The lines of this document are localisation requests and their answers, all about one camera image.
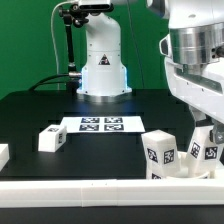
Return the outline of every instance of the green backdrop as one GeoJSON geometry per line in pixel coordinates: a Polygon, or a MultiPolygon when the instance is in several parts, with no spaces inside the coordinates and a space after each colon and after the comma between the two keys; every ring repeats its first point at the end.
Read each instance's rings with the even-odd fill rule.
{"type": "MultiPolygon", "coordinates": [[[[0,98],[13,91],[27,90],[40,79],[56,74],[50,19],[58,3],[59,0],[1,2],[0,98]]],[[[145,88],[167,88],[163,57],[159,54],[158,46],[159,40],[168,32],[167,21],[148,11],[145,0],[138,0],[130,8],[145,88]]],[[[121,26],[122,62],[128,68],[128,84],[132,88],[142,88],[141,69],[131,35],[128,8],[126,5],[116,6],[108,15],[121,26]]],[[[64,25],[59,16],[55,17],[54,23],[61,72],[66,72],[64,25]]],[[[86,61],[85,28],[74,28],[73,34],[75,60],[81,69],[86,61]]]]}

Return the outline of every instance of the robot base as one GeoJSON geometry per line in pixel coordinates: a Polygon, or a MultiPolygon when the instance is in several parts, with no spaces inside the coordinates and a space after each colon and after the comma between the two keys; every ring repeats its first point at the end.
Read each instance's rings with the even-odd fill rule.
{"type": "Polygon", "coordinates": [[[79,100],[89,101],[93,103],[116,103],[124,100],[129,100],[132,97],[132,89],[129,88],[125,93],[114,96],[94,96],[77,92],[79,100]]]}

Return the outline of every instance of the white cube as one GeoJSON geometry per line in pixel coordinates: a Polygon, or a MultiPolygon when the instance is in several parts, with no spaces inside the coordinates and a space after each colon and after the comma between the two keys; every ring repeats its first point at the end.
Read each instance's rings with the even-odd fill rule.
{"type": "Polygon", "coordinates": [[[9,147],[8,144],[0,144],[0,171],[9,161],[9,147]]]}
{"type": "Polygon", "coordinates": [[[159,170],[151,170],[149,167],[146,167],[146,179],[160,180],[166,177],[159,170]]]}
{"type": "Polygon", "coordinates": [[[161,130],[142,134],[147,167],[166,177],[180,170],[176,138],[161,130]]]}
{"type": "Polygon", "coordinates": [[[188,148],[186,162],[192,175],[213,171],[218,162],[218,151],[223,145],[217,146],[209,139],[213,126],[196,127],[188,148]]]}
{"type": "Polygon", "coordinates": [[[66,135],[66,126],[50,125],[39,134],[38,151],[56,152],[66,142],[66,135]]]}

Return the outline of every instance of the table surface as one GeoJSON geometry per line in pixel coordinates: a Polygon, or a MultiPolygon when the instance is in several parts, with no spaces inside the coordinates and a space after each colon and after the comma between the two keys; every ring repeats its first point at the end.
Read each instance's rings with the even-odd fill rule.
{"type": "MultiPolygon", "coordinates": [[[[0,101],[0,143],[10,150],[0,180],[145,178],[141,133],[68,134],[56,153],[38,152],[39,133],[67,116],[141,116],[146,132],[175,135],[181,151],[194,128],[188,106],[168,90],[135,90],[112,104],[79,101],[66,91],[14,92],[0,101]]],[[[209,205],[0,209],[7,223],[220,223],[223,214],[223,206],[209,205]]]]}

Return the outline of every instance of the robotic hand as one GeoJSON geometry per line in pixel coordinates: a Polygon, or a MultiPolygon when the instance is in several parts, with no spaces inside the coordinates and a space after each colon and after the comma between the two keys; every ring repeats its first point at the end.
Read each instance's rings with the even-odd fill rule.
{"type": "Polygon", "coordinates": [[[169,19],[160,51],[170,91],[189,104],[197,129],[207,126],[193,135],[188,150],[207,135],[219,148],[219,155],[213,150],[218,159],[224,143],[224,2],[147,0],[147,7],[169,19]]]}
{"type": "MultiPolygon", "coordinates": [[[[87,63],[81,72],[82,86],[77,90],[79,98],[113,102],[131,92],[127,86],[127,70],[121,63],[120,26],[103,13],[111,12],[114,4],[125,4],[127,1],[135,0],[73,0],[68,1],[71,3],[69,10],[60,10],[66,30],[71,24],[86,28],[87,63]]],[[[68,43],[71,43],[71,30],[68,33],[68,43]]],[[[72,45],[68,47],[73,56],[72,48],[72,45]]]]}

